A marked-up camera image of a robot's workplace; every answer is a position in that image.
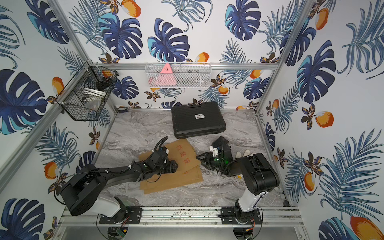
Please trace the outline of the brown kraft file bag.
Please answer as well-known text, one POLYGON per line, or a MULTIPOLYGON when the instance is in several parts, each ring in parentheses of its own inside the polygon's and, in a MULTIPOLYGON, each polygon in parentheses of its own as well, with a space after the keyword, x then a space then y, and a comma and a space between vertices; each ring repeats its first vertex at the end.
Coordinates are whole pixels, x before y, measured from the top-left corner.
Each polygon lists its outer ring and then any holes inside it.
MULTIPOLYGON (((168 153, 169 160, 175 160, 176 163, 177 163, 177 160, 183 162, 183 160, 185 160, 186 158, 194 159, 197 156, 194 148, 189 143, 189 141, 186 139, 177 140, 175 142, 172 142, 170 144, 165 145, 165 147, 169 150, 169 153, 168 153)), ((187 171, 188 169, 186 167, 182 168, 181 164, 178 164, 177 170, 179 170, 179 171, 183 170, 183 172, 184 172, 184 171, 187 171)))

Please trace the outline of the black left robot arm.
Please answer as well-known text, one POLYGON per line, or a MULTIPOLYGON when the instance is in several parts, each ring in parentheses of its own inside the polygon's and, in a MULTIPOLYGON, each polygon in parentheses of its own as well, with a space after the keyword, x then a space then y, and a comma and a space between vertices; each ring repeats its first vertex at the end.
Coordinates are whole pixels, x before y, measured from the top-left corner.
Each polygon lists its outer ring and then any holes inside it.
POLYGON ((167 139, 164 137, 158 141, 144 161, 116 168, 97 168, 93 164, 84 166, 60 190, 70 214, 75 217, 87 212, 97 213, 116 223, 126 219, 128 210, 124 203, 118 197, 102 197, 101 192, 115 185, 142 182, 153 176, 175 173, 178 164, 169 159, 169 150, 163 146, 167 139))

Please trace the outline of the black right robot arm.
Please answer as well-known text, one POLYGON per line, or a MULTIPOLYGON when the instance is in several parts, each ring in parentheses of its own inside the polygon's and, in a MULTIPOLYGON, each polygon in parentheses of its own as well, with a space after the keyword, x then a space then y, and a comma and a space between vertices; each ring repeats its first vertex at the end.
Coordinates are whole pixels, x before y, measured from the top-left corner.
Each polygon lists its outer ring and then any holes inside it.
POLYGON ((233 157, 229 141, 220 136, 209 151, 196 157, 203 167, 226 177, 241 175, 246 184, 244 194, 233 207, 223 207, 218 217, 223 225, 258 225, 262 223, 258 203, 280 185, 278 174, 261 154, 233 157))

